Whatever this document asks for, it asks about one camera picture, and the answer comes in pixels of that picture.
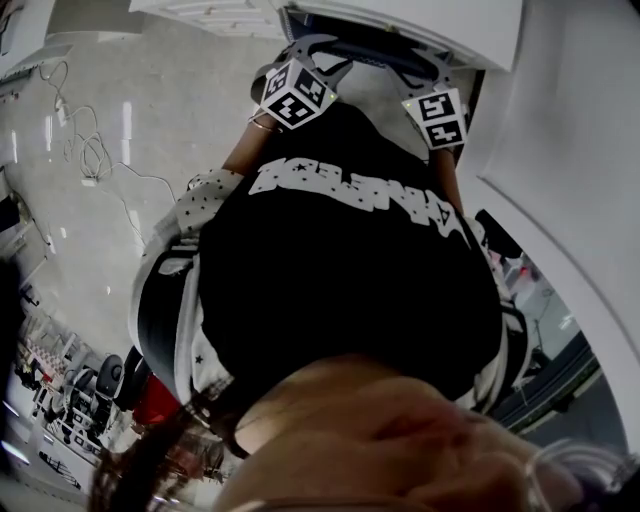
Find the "hair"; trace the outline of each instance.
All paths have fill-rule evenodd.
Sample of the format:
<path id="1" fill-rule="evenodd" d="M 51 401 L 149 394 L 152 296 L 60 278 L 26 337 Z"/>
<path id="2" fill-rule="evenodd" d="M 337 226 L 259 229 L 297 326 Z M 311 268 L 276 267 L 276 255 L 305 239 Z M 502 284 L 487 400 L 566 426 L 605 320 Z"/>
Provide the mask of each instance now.
<path id="1" fill-rule="evenodd" d="M 212 415 L 209 392 L 195 395 L 164 422 L 149 428 L 141 439 L 121 454 L 104 451 L 89 500 L 91 512 L 122 512 L 124 510 L 158 510 L 162 502 L 153 504 L 154 496 L 174 497 L 189 481 L 171 459 L 171 450 L 182 447 L 193 451 L 196 436 L 204 453 L 215 450 L 222 459 L 222 442 L 209 440 L 209 428 L 201 418 Z"/>

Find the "glossy tile floor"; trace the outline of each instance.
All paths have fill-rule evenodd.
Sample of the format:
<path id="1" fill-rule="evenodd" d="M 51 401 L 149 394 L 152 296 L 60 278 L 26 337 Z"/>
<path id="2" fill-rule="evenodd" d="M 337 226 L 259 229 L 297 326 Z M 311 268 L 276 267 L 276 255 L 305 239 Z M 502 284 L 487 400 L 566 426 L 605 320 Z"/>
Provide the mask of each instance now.
<path id="1" fill-rule="evenodd" d="M 66 58 L 62 95 L 72 109 L 95 109 L 113 163 L 126 162 L 129 153 L 133 169 L 167 179 L 179 196 L 192 176 L 222 165 L 253 112 L 249 87 L 255 71 L 284 46 L 218 38 L 150 16 L 136 39 L 76 45 Z M 400 98 L 384 70 L 356 65 L 339 93 L 385 136 L 426 158 L 426 146 L 398 108 Z M 63 157 L 73 129 L 70 123 L 60 127 L 54 97 L 36 71 L 18 101 L 0 106 L 0 159 L 56 251 L 33 284 L 47 311 L 99 353 L 125 355 L 131 346 L 129 293 L 142 250 L 116 195 L 135 212 L 144 239 L 171 206 L 171 195 L 163 183 L 121 166 L 102 189 L 83 186 L 77 150 L 70 162 Z M 87 137 L 94 131 L 89 111 L 76 120 L 78 133 Z"/>

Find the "person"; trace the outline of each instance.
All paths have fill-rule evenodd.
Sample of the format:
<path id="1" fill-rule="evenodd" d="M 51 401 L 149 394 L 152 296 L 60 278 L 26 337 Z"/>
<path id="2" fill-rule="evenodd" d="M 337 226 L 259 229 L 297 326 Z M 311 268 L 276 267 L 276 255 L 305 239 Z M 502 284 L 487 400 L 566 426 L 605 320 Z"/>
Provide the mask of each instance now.
<path id="1" fill-rule="evenodd" d="M 248 457 L 221 512 L 291 497 L 527 510 L 536 448 L 468 410 L 488 410 L 518 372 L 507 369 L 504 292 L 463 217 L 450 150 L 425 165 L 344 103 L 286 132 L 260 115 L 156 229 L 163 250 L 198 243 L 189 389 L 178 370 L 163 381 L 188 403 L 105 458 L 92 510 L 172 496 L 165 455 L 203 425 Z M 159 265 L 154 243 L 145 278 Z M 162 308 L 169 299 L 153 290 Z M 157 311 L 152 323 L 166 323 Z"/>

